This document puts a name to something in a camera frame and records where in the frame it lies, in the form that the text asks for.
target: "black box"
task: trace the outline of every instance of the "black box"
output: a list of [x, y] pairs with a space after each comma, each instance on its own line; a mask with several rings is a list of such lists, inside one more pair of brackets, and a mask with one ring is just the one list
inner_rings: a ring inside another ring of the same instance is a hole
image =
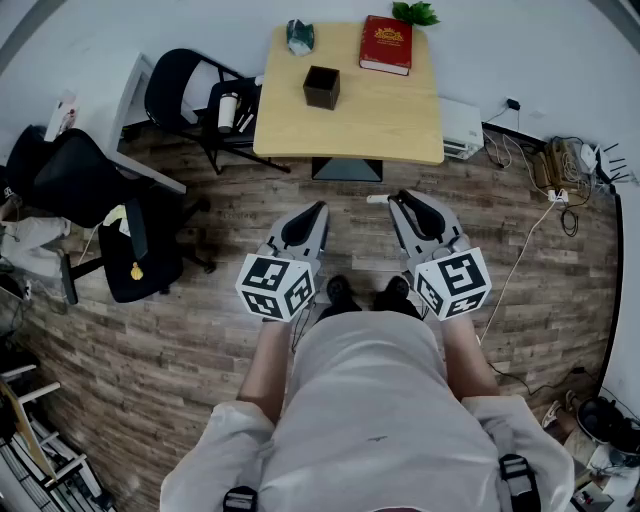
[[340, 94], [340, 71], [311, 66], [302, 88], [307, 105], [333, 110]]

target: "book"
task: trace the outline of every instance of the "book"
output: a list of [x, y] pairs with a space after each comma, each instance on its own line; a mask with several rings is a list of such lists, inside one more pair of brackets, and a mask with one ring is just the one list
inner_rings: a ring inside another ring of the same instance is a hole
[[408, 75], [411, 69], [411, 30], [404, 21], [367, 16], [360, 45], [360, 67]]

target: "strap buckle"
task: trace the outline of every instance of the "strap buckle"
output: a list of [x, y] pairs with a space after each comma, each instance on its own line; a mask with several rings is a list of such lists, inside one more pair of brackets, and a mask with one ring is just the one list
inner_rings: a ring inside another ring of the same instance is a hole
[[256, 512], [258, 493], [246, 485], [234, 487], [224, 495], [222, 510], [224, 512]]
[[539, 512], [541, 504], [536, 476], [527, 459], [508, 453], [499, 462], [500, 476], [511, 494], [513, 512]]

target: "white cloth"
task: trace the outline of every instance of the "white cloth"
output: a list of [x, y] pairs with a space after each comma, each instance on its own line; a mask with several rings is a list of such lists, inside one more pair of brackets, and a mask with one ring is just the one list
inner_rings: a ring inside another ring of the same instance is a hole
[[19, 222], [2, 222], [5, 230], [0, 236], [0, 255], [16, 268], [45, 277], [61, 277], [60, 255], [43, 249], [41, 245], [71, 230], [71, 223], [59, 217], [36, 218]]
[[214, 408], [162, 485], [162, 512], [222, 510], [248, 485], [267, 512], [498, 511], [498, 453], [483, 426], [508, 426], [537, 474], [542, 510], [564, 511], [573, 464], [521, 397], [460, 404], [433, 333], [394, 312], [345, 313], [300, 341], [274, 430], [253, 404]]

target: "wooden table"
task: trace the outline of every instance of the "wooden table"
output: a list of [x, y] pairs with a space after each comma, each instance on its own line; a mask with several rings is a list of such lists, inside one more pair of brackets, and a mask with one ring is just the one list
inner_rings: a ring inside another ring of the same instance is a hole
[[[253, 150], [269, 156], [406, 160], [444, 159], [440, 112], [427, 38], [413, 30], [408, 76], [359, 66], [362, 23], [314, 23], [315, 48], [296, 57], [285, 27], [274, 30]], [[307, 106], [309, 66], [340, 70], [335, 110]]]

